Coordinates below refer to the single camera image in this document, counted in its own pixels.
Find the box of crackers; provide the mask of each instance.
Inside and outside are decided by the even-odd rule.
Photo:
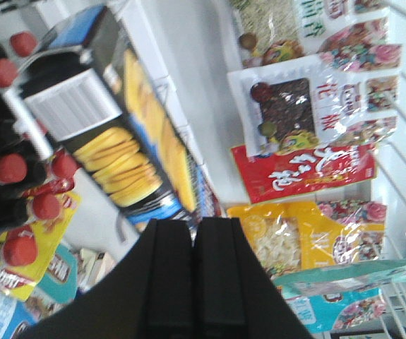
[[[139,230],[152,218],[192,227],[220,214],[128,32],[106,6],[52,28],[19,79],[32,113]]]

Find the black plastic object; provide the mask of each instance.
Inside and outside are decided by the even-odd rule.
[[[251,339],[313,339],[260,265],[238,219],[231,220]]]
[[[191,338],[190,258],[185,222],[151,220],[102,282],[18,339]]]
[[[157,221],[147,338],[193,338],[191,238],[185,222]]]
[[[193,251],[184,222],[151,220],[102,282],[17,338],[312,336],[265,274],[239,221],[208,218],[199,226]]]
[[[248,338],[230,219],[204,218],[193,268],[198,338]]]

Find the red bottle cap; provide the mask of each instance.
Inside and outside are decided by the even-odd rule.
[[[10,45],[18,56],[28,57],[38,45],[38,40],[31,32],[24,31],[12,35]]]
[[[27,175],[27,163],[17,154],[11,153],[0,157],[0,182],[14,184],[21,182]]]
[[[59,216],[61,210],[59,200],[51,193],[34,197],[32,208],[35,216],[41,220],[55,219]]]
[[[76,161],[68,154],[57,155],[52,160],[52,171],[58,178],[72,178],[77,168]]]
[[[0,59],[0,88],[11,86],[18,76],[16,65],[8,59]]]
[[[8,265],[26,266],[36,260],[38,247],[33,237],[16,237],[5,242],[2,252]]]

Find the yellow snack bag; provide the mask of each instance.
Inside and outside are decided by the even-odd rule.
[[[47,266],[80,203],[80,196],[73,192],[57,194],[56,197],[64,207],[57,219],[48,222],[32,222],[0,236],[0,242],[5,242],[13,236],[30,237],[35,240],[37,245],[36,259],[30,265],[10,266],[1,260],[0,292],[5,295],[25,301],[45,274]]]
[[[251,248],[272,277],[379,258],[384,216],[380,222],[368,218],[371,203],[366,201],[330,203],[265,203],[227,212],[240,219]]]

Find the red snack bag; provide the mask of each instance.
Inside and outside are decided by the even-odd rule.
[[[231,149],[252,203],[373,179],[373,150],[369,144],[247,157],[245,145]]]

